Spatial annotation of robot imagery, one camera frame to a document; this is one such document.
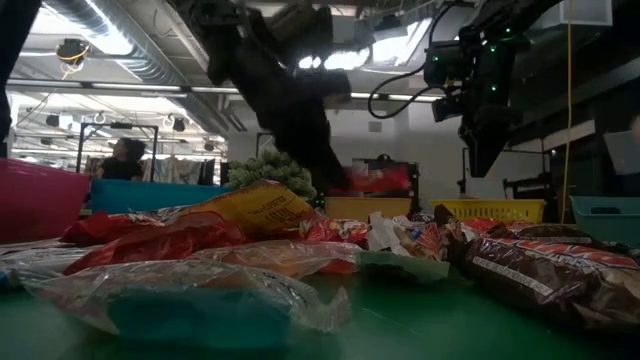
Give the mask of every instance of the yellow cable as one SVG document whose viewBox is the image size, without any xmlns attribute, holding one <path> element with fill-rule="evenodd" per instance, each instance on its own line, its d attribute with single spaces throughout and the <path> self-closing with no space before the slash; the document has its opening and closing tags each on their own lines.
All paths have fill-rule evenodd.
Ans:
<svg viewBox="0 0 640 360">
<path fill-rule="evenodd" d="M 567 110 L 569 119 L 567 120 L 567 149 L 564 153 L 564 183 L 562 185 L 562 214 L 560 223 L 564 224 L 567 212 L 567 197 L 569 187 L 569 150 L 571 148 L 571 126 L 573 123 L 573 0 L 569 0 L 569 16 L 567 30 Z"/>
<path fill-rule="evenodd" d="M 60 60 L 62 60 L 62 61 L 77 60 L 77 59 L 80 59 L 81 57 L 83 57 L 83 56 L 87 55 L 87 53 L 89 52 L 89 46 L 86 46 L 86 47 L 84 48 L 84 51 L 83 51 L 82 53 L 80 53 L 80 54 L 78 54 L 78 55 L 74 55 L 74 56 L 72 56 L 72 57 L 68 57 L 68 58 L 66 58 L 66 57 L 62 57 L 62 56 L 57 55 L 57 54 L 58 54 L 58 48 L 59 48 L 59 47 L 60 47 L 60 45 L 56 46 L 56 56 L 58 56 L 58 59 L 60 59 Z"/>
</svg>

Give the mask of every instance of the light blue bin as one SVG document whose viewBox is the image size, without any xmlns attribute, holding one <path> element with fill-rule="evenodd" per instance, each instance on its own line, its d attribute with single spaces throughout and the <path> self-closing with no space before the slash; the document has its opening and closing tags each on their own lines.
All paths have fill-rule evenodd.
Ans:
<svg viewBox="0 0 640 360">
<path fill-rule="evenodd" d="M 170 206 L 193 205 L 229 192 L 220 186 L 150 183 L 125 180 L 94 180 L 91 210 L 95 214 L 126 214 Z"/>
<path fill-rule="evenodd" d="M 640 198 L 571 196 L 571 202 L 580 230 L 601 241 L 640 247 Z M 614 209 L 619 214 L 602 214 Z"/>
</svg>

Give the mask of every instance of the red snack bag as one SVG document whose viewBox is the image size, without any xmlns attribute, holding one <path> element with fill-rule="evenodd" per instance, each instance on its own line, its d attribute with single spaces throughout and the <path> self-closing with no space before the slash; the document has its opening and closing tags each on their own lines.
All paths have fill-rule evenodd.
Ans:
<svg viewBox="0 0 640 360">
<path fill-rule="evenodd" d="M 403 166 L 365 171 L 345 168 L 345 173 L 351 183 L 349 191 L 385 192 L 391 190 L 406 190 L 411 186 L 409 172 L 407 168 Z"/>
<path fill-rule="evenodd" d="M 187 214 L 169 225 L 136 231 L 96 249 L 69 265 L 63 274 L 101 265 L 185 259 L 199 250 L 244 242 L 240 229 L 216 213 Z"/>
<path fill-rule="evenodd" d="M 357 220 L 316 218 L 300 223 L 300 236 L 306 241 L 346 242 L 363 249 L 367 245 L 367 224 Z"/>
<path fill-rule="evenodd" d="M 80 246 L 102 245 L 137 231 L 160 226 L 164 224 L 143 215 L 107 215 L 99 212 L 71 225 L 60 242 Z"/>
</svg>

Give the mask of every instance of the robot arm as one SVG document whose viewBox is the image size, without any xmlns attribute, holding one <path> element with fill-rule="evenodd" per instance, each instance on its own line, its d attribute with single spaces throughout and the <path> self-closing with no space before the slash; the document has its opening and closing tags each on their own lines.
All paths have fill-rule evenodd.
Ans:
<svg viewBox="0 0 640 360">
<path fill-rule="evenodd" d="M 342 71 L 297 68 L 303 57 L 326 59 L 331 53 L 330 10 L 315 10 L 310 0 L 302 0 L 266 20 L 242 2 L 169 1 L 209 54 L 213 84 L 230 80 L 280 150 L 334 186 L 346 188 L 329 144 L 324 99 L 348 98 L 348 78 Z M 469 146 L 472 176 L 486 174 L 508 140 L 510 125 L 521 121 L 522 114 L 507 106 L 515 55 L 528 44 L 523 32 L 558 2 L 486 0 L 471 24 L 460 30 L 459 41 L 429 45 L 424 80 L 447 94 L 433 104 L 435 119 L 462 115 L 459 134 Z"/>
<path fill-rule="evenodd" d="M 334 186 L 347 188 L 324 111 L 326 98 L 349 98 L 347 75 L 297 66 L 303 57 L 331 54 L 330 9 L 315 10 L 306 0 L 266 20 L 258 10 L 229 0 L 170 2 L 209 54 L 213 84 L 230 80 L 278 149 Z"/>
<path fill-rule="evenodd" d="M 510 127 L 522 121 L 522 113 L 508 107 L 516 53 L 529 46 L 523 33 L 560 1 L 486 0 L 460 29 L 459 41 L 429 44 L 424 80 L 447 94 L 434 102 L 434 119 L 462 115 L 459 135 L 469 147 L 471 176 L 487 174 Z M 460 85 L 451 85 L 454 81 Z"/>
</svg>

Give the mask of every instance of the white wall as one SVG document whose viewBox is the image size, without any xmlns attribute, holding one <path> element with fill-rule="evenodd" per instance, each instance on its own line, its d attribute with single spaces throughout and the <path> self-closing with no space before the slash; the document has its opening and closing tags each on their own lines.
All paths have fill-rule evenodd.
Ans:
<svg viewBox="0 0 640 360">
<path fill-rule="evenodd" d="M 393 119 L 377 120 L 364 110 L 328 111 L 327 118 L 331 123 L 331 147 L 342 165 L 350 166 L 353 159 L 374 159 L 380 154 L 396 157 Z M 370 121 L 381 121 L 382 132 L 370 133 Z"/>
<path fill-rule="evenodd" d="M 397 158 L 418 163 L 420 201 L 425 208 L 431 200 L 460 196 L 457 181 L 462 178 L 462 149 L 466 147 L 458 137 L 460 121 L 458 117 L 435 123 L 430 104 L 413 104 L 395 119 Z M 540 155 L 503 153 L 485 179 L 471 178 L 467 169 L 467 195 L 503 199 L 503 178 L 518 180 L 541 172 Z"/>
<path fill-rule="evenodd" d="M 237 112 L 250 131 L 228 136 L 229 161 L 244 161 L 255 156 L 256 134 L 252 112 Z M 350 166 L 354 158 L 375 158 L 380 154 L 395 157 L 395 123 L 393 119 L 382 121 L 381 133 L 369 133 L 369 122 L 378 121 L 363 110 L 330 110 L 327 119 L 331 123 L 331 146 L 344 166 Z"/>
<path fill-rule="evenodd" d="M 255 157 L 256 133 L 229 133 L 227 137 L 227 161 L 245 161 Z"/>
<path fill-rule="evenodd" d="M 255 115 L 251 111 L 237 114 L 250 132 L 229 135 L 229 161 L 243 161 L 255 155 L 258 131 Z M 327 118 L 331 122 L 331 146 L 343 165 L 351 165 L 354 158 L 389 154 L 398 161 L 418 163 L 420 199 L 424 208 L 429 208 L 431 200 L 460 196 L 457 181 L 462 178 L 462 149 L 465 147 L 458 137 L 460 118 L 436 124 L 430 104 L 413 104 L 394 119 L 380 120 L 381 133 L 369 132 L 369 122 L 378 120 L 364 110 L 330 110 Z M 503 178 L 518 180 L 541 172 L 542 160 L 538 155 L 503 153 L 488 178 L 473 179 L 467 171 L 467 195 L 502 199 Z"/>
</svg>

